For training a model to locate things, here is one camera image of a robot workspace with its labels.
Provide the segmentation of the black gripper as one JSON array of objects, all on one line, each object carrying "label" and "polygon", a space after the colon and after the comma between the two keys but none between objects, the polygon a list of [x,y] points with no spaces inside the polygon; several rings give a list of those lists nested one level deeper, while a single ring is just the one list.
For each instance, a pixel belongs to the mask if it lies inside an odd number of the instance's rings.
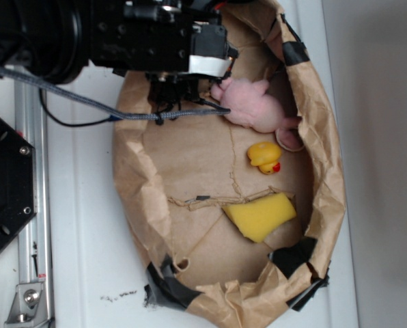
[{"label": "black gripper", "polygon": [[224,1],[91,1],[90,61],[161,81],[225,79],[238,50],[227,39]]}]

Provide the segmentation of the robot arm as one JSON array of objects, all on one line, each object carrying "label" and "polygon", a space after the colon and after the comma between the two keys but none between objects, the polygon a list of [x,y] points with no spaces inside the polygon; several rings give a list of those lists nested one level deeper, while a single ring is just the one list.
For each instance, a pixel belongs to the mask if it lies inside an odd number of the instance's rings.
[{"label": "robot arm", "polygon": [[221,1],[0,1],[0,66],[54,84],[88,64],[152,79],[225,78],[238,50]]}]

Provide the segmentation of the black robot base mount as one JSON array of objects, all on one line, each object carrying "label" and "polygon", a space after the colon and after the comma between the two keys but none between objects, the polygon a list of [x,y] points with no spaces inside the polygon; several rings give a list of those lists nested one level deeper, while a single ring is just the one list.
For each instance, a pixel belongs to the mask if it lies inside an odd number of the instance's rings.
[{"label": "black robot base mount", "polygon": [[35,148],[0,118],[0,253],[36,213]]}]

